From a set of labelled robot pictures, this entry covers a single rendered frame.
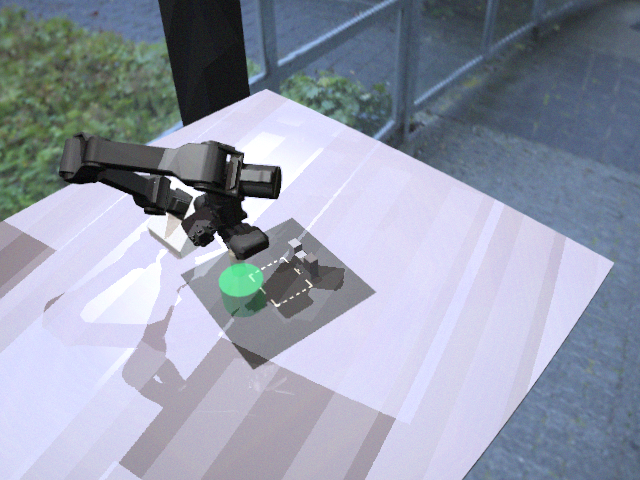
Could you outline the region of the green glass bottle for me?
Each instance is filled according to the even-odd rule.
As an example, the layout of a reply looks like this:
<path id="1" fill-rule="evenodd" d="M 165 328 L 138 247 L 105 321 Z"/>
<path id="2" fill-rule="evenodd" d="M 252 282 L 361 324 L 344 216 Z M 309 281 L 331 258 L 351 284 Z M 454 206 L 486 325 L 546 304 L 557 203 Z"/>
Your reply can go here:
<path id="1" fill-rule="evenodd" d="M 266 303 L 263 275 L 257 267 L 245 264 L 244 260 L 237 260 L 231 249 L 228 253 L 231 267 L 219 278 L 224 307 L 236 317 L 253 316 Z"/>

